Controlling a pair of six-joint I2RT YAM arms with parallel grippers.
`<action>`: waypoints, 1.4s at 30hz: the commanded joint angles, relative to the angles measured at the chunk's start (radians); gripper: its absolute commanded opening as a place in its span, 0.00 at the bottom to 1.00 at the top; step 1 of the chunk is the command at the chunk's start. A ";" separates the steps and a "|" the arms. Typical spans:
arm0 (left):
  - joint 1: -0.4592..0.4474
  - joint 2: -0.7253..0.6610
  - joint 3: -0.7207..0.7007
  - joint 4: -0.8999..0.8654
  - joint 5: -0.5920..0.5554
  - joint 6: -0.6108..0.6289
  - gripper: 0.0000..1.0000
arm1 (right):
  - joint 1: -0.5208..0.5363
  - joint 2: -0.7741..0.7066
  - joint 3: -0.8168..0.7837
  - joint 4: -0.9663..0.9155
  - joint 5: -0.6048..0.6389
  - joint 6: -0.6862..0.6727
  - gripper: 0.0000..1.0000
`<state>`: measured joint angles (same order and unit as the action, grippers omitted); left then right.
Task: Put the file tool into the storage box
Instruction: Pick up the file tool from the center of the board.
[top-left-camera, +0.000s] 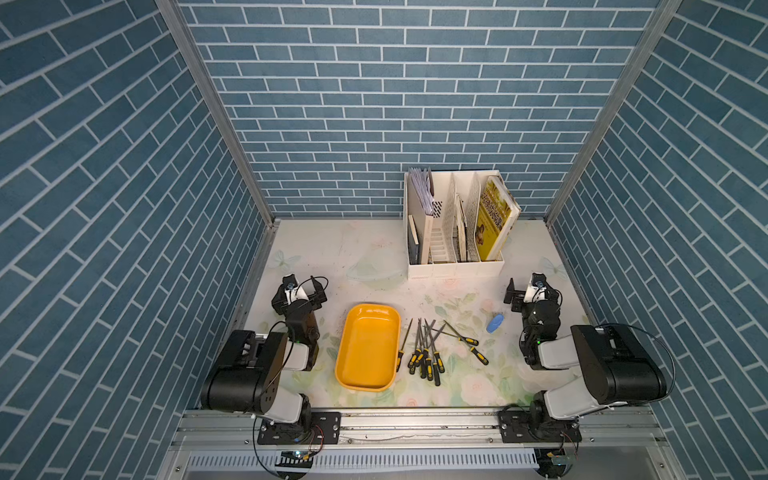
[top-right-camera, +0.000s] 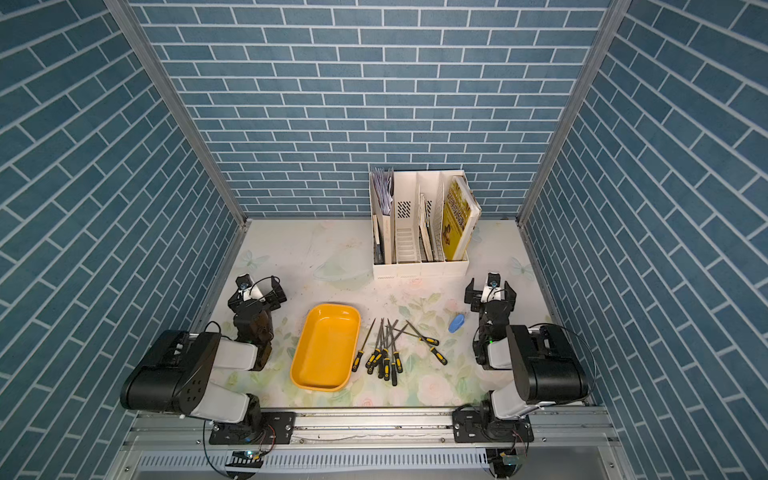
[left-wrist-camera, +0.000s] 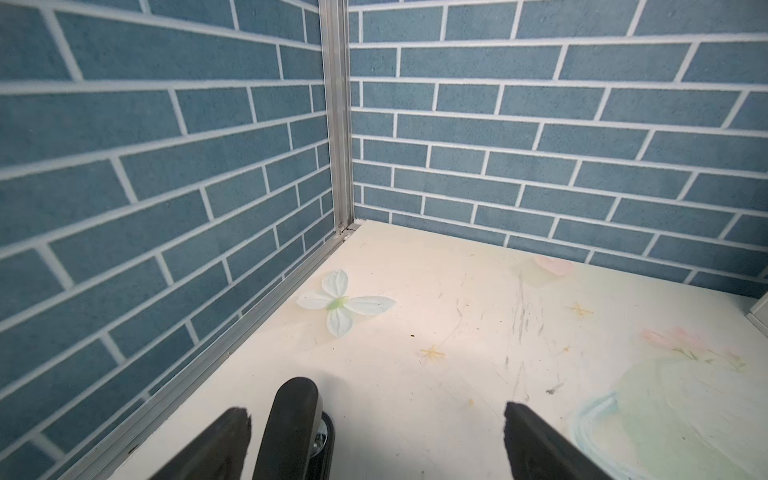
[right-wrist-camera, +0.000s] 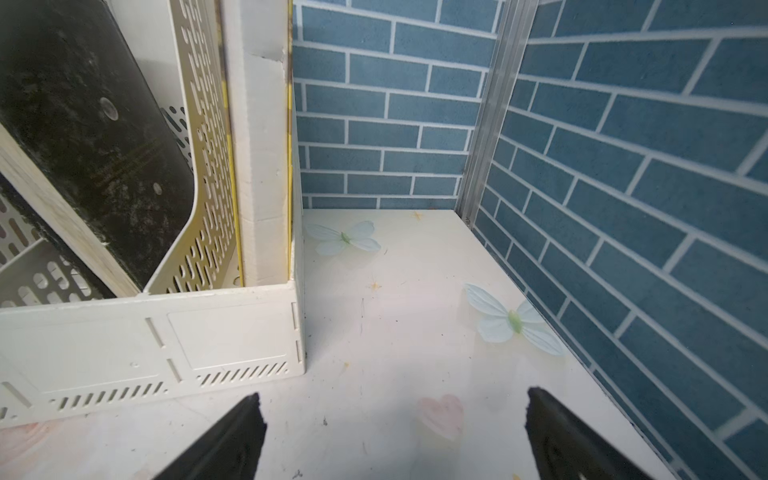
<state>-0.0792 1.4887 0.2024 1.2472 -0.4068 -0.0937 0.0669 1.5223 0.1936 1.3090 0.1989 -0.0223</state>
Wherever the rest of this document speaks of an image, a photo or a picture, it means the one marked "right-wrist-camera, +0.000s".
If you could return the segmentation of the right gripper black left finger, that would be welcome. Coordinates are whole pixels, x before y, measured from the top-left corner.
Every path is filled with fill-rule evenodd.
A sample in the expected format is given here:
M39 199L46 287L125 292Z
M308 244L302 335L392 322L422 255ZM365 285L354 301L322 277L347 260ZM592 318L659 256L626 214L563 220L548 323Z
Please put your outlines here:
M256 476L267 424L258 393L244 397L155 479L246 479Z

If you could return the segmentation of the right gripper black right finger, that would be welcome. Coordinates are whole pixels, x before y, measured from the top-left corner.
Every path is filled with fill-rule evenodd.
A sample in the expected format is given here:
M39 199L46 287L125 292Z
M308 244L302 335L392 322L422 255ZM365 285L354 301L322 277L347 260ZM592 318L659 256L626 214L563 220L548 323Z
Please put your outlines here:
M528 398L525 429L541 479L650 479L545 389L530 388Z

